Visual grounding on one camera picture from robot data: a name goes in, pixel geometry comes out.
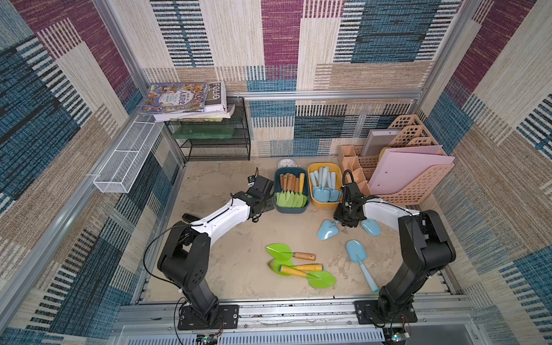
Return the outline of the green shovel wooden handle hidden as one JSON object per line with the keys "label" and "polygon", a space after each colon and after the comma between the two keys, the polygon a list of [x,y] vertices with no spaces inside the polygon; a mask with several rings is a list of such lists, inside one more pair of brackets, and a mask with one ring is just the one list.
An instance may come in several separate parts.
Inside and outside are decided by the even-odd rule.
{"label": "green shovel wooden handle hidden", "polygon": [[300,194],[300,178],[295,178],[295,188],[294,188],[294,200],[293,208],[300,208],[303,201],[303,197]]}

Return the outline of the dark teal storage box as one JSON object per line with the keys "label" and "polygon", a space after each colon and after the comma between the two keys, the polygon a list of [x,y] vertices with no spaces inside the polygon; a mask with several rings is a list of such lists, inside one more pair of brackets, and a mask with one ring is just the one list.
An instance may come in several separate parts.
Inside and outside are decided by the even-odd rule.
{"label": "dark teal storage box", "polygon": [[308,188],[308,178],[305,177],[305,186],[304,186],[304,193],[306,194],[307,198],[308,198],[308,201],[307,201],[307,204],[305,207],[303,208],[284,208],[283,207],[283,200],[282,200],[282,207],[278,207],[276,205],[276,193],[280,191],[280,174],[293,174],[295,175],[296,177],[299,177],[301,173],[304,173],[304,174],[307,174],[307,171],[304,170],[303,168],[281,168],[281,169],[277,169],[276,170],[276,173],[275,173],[275,195],[274,195],[274,202],[275,202],[275,206],[276,206],[276,209],[280,212],[280,213],[283,213],[283,214],[301,214],[303,213],[306,209],[307,209],[307,206],[309,205],[309,202],[310,202],[310,198],[309,198],[309,188]]}

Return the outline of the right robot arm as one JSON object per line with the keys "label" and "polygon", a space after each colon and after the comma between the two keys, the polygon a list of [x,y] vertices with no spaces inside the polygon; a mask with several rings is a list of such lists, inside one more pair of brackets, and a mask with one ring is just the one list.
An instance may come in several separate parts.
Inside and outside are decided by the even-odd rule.
{"label": "right robot arm", "polygon": [[440,215],[432,210],[397,206],[376,195],[364,195],[350,170],[344,171],[342,182],[343,197],[333,214],[335,221],[350,228],[361,226],[372,236],[380,235],[380,226],[385,224],[398,231],[400,237],[402,264],[389,283],[378,287],[367,268],[361,267],[378,299],[355,304],[358,322],[380,328],[400,321],[417,322],[414,295],[457,256]]}

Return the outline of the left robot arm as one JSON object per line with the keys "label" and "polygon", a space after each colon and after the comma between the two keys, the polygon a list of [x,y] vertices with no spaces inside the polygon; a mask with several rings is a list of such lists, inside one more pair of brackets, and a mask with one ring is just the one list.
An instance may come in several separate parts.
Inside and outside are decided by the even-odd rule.
{"label": "left robot arm", "polygon": [[219,300],[205,280],[212,245],[235,226],[248,220],[256,223],[272,211],[274,184],[256,172],[248,177],[248,190],[232,194],[221,208],[171,227],[157,267],[181,290],[195,325],[214,328],[221,319]]}

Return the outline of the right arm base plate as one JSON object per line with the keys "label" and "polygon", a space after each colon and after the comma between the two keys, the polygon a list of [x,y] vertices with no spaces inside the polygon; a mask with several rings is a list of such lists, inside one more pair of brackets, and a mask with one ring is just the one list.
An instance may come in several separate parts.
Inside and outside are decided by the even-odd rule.
{"label": "right arm base plate", "polygon": [[385,324],[405,322],[416,323],[413,305],[385,304],[379,300],[356,300],[354,309],[359,324],[383,327]]}

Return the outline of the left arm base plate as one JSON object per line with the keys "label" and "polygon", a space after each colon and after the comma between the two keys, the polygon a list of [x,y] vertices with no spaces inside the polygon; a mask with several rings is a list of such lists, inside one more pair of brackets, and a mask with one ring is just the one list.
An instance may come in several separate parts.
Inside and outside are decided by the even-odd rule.
{"label": "left arm base plate", "polygon": [[179,331],[198,331],[236,329],[239,322],[239,305],[221,305],[206,315],[193,310],[192,306],[178,309],[177,329]]}

